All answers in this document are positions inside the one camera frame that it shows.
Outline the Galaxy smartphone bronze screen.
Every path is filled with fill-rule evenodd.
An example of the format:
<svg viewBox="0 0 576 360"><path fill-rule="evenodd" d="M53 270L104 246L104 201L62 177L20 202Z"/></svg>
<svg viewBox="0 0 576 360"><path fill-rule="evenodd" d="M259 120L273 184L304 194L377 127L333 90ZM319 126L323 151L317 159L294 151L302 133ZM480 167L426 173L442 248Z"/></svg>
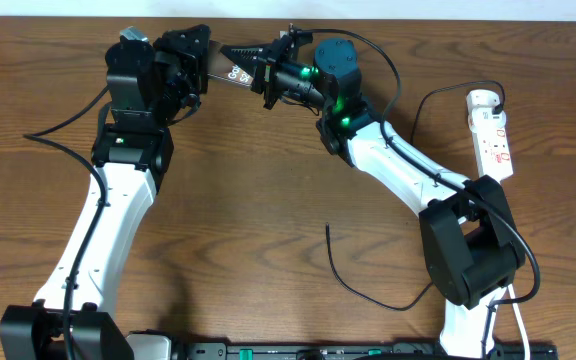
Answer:
<svg viewBox="0 0 576 360"><path fill-rule="evenodd" d="M220 42L211 40L208 48L208 67L207 73L210 79L235 84L240 87L250 88L253 77L249 74L250 70L243 70L234 65L229 59L219 52L225 45Z"/></svg>

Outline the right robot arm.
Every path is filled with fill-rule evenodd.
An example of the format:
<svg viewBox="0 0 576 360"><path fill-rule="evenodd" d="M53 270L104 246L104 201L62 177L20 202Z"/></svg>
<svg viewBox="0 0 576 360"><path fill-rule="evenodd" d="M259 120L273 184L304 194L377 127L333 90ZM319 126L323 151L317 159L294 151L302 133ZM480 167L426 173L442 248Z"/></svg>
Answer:
<svg viewBox="0 0 576 360"><path fill-rule="evenodd" d="M513 173L503 85L466 86L478 168L470 179L428 158L374 109L361 89L357 34L325 30L312 61L301 63L299 50L311 40L311 31L293 29L269 44L223 45L218 52L232 64L230 80L261 94L266 108L283 102L315 112L327 151L378 180L416 215L431 286L445 299L434 356L529 358L528 344L514 349L493 336L499 308L520 305L516 272L535 264L501 185Z"/></svg>

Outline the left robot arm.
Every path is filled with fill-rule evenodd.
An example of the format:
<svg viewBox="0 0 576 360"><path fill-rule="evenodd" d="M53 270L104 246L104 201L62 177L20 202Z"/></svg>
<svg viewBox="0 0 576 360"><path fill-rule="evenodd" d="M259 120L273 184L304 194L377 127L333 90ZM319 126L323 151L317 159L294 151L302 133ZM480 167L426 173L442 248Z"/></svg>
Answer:
<svg viewBox="0 0 576 360"><path fill-rule="evenodd" d="M87 197L66 248L28 306L0 321L8 359L180 359L172 336L124 334L114 316L137 229L174 150L171 127L192 116L207 90L210 29L197 25L149 41L122 31L105 55L105 87L92 101L97 135L83 160Z"/></svg>

